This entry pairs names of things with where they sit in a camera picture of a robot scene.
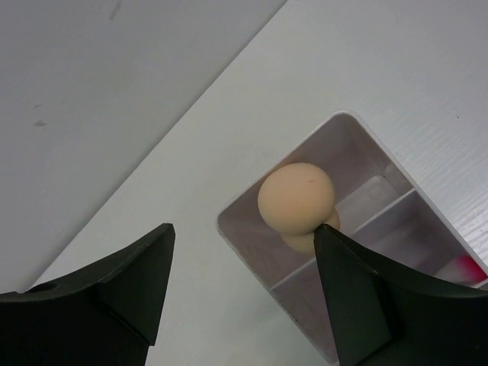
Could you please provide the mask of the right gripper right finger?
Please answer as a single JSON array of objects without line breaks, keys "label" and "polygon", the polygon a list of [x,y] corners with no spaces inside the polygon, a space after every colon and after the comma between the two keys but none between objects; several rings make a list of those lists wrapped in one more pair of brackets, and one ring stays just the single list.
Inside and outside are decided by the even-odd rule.
[{"label": "right gripper right finger", "polygon": [[371,251],[329,225],[316,263],[341,365],[485,365],[487,292]]}]

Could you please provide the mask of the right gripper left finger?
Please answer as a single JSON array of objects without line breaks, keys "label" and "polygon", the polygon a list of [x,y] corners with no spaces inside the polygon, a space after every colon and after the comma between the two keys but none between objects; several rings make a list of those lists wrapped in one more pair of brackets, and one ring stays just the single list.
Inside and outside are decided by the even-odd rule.
[{"label": "right gripper left finger", "polygon": [[1,295],[3,365],[144,365],[175,244],[170,223],[24,293]]}]

